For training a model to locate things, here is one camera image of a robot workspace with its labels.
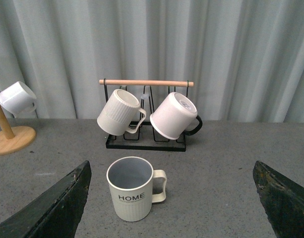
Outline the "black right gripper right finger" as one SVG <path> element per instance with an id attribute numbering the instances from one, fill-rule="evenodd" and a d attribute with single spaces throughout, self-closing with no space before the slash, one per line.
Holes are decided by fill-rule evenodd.
<path id="1" fill-rule="evenodd" d="M 278 238 L 304 238 L 304 187 L 256 161 L 253 179 L 268 221 Z"/>

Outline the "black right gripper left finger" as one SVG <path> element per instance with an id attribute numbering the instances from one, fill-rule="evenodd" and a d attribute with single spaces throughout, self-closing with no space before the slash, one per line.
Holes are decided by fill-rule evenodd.
<path id="1" fill-rule="evenodd" d="M 91 180 L 84 161 L 19 212 L 0 223 L 0 238 L 73 238 Z"/>

